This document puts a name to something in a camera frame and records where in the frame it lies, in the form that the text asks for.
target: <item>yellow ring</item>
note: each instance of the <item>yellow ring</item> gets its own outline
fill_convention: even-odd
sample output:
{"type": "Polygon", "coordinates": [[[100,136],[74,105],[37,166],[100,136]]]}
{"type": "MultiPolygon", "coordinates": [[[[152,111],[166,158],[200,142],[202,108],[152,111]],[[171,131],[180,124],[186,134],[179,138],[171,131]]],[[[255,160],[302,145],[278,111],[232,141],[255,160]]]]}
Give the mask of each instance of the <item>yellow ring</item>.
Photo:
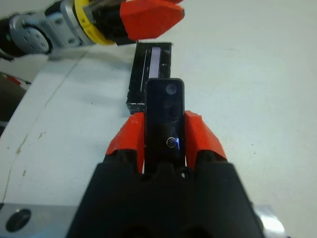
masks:
{"type": "Polygon", "coordinates": [[[95,43],[100,45],[112,45],[113,41],[107,40],[104,35],[94,26],[84,13],[83,7],[89,4],[89,0],[75,0],[75,10],[79,24],[83,28],[86,35],[95,43]]]}

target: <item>black device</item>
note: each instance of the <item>black device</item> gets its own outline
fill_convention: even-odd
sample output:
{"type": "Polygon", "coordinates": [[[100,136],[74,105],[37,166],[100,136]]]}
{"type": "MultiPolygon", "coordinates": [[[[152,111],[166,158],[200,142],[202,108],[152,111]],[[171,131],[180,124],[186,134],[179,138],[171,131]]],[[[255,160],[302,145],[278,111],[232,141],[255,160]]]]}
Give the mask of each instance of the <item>black device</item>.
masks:
{"type": "Polygon", "coordinates": [[[151,78],[169,78],[172,43],[137,43],[127,96],[131,114],[145,110],[145,85],[151,78]]]}
{"type": "Polygon", "coordinates": [[[145,92],[145,170],[155,172],[159,162],[185,166],[183,81],[151,79],[145,92]]]}

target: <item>circular button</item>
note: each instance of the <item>circular button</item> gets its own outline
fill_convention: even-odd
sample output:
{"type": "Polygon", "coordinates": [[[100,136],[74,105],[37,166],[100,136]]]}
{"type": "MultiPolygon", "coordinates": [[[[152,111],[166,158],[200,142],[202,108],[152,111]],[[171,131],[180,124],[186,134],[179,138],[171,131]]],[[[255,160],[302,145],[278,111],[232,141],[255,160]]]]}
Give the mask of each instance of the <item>circular button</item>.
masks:
{"type": "Polygon", "coordinates": [[[169,148],[174,148],[176,146],[176,139],[174,137],[170,137],[167,139],[166,144],[169,148]]]}

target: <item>white surface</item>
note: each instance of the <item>white surface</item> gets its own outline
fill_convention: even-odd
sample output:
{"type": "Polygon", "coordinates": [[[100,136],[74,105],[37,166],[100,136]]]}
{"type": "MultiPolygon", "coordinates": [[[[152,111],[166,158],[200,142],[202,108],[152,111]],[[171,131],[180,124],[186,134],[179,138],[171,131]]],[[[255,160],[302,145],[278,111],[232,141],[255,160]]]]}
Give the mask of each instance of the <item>white surface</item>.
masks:
{"type": "MultiPolygon", "coordinates": [[[[182,5],[184,20],[158,40],[174,43],[185,108],[219,137],[254,203],[270,204],[292,238],[315,237],[316,3],[182,5]]],[[[128,117],[134,46],[73,54],[45,65],[0,139],[5,202],[78,204],[128,117]]]]}

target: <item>lens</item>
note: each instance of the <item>lens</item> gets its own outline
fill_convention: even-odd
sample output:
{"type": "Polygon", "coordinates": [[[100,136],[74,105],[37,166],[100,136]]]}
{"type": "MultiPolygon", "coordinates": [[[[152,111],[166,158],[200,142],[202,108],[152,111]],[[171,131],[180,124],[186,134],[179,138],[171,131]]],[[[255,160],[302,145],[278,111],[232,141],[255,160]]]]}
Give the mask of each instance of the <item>lens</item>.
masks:
{"type": "Polygon", "coordinates": [[[169,94],[169,95],[174,95],[176,92],[177,92],[177,87],[175,84],[173,83],[170,83],[166,86],[166,92],[169,94]]]}

